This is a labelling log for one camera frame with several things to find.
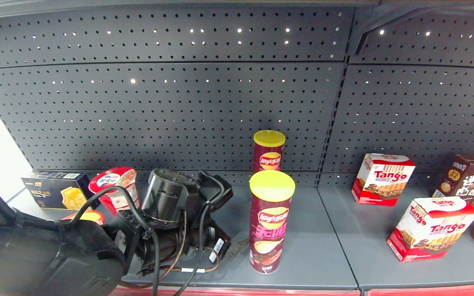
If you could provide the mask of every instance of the red cup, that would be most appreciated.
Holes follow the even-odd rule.
[[[96,194],[102,189],[114,185],[124,187],[133,199],[135,206],[140,208],[138,189],[137,185],[135,184],[136,178],[137,172],[135,172],[135,170],[133,170],[131,167],[113,167],[112,169],[101,172],[95,176],[89,183],[89,190]],[[118,190],[105,193],[98,199],[105,206],[105,208],[111,212],[113,217],[116,217],[116,214],[119,210],[129,209],[129,205],[124,197],[124,194]]]

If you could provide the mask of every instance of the potato chip image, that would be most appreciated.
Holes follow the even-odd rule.
[[[87,201],[83,192],[76,187],[65,188],[61,193],[63,197],[62,204],[68,208],[68,210],[79,210]]]
[[[254,243],[253,246],[256,248],[257,252],[261,254],[268,254],[271,251],[273,251],[273,249],[275,249],[275,247],[277,247],[280,243],[282,243],[283,240],[284,238],[282,238],[281,240],[275,240],[275,241],[260,240]]]

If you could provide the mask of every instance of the perforated metal panel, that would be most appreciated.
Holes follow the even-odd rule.
[[[351,62],[474,67],[474,12],[433,12],[384,25]]]
[[[121,6],[0,18],[0,67],[343,60],[350,8]]]
[[[474,69],[350,65],[323,172],[355,173],[368,152],[407,155],[416,173],[474,153]]]
[[[0,69],[0,116],[35,169],[251,170],[252,136],[286,135],[283,169],[318,171],[342,63],[89,64]]]

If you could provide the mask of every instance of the black snack box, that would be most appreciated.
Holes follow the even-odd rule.
[[[93,196],[85,173],[32,171],[30,176],[21,180],[41,208],[78,210]],[[96,199],[91,207],[95,209],[99,204],[100,201]]]

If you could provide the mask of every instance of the yellow lid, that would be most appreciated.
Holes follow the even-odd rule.
[[[284,172],[260,171],[250,178],[250,190],[264,201],[281,202],[292,197],[295,182]]]
[[[265,129],[255,133],[255,135],[253,135],[253,140],[260,146],[279,147],[284,144],[285,138],[284,135],[278,131]]]

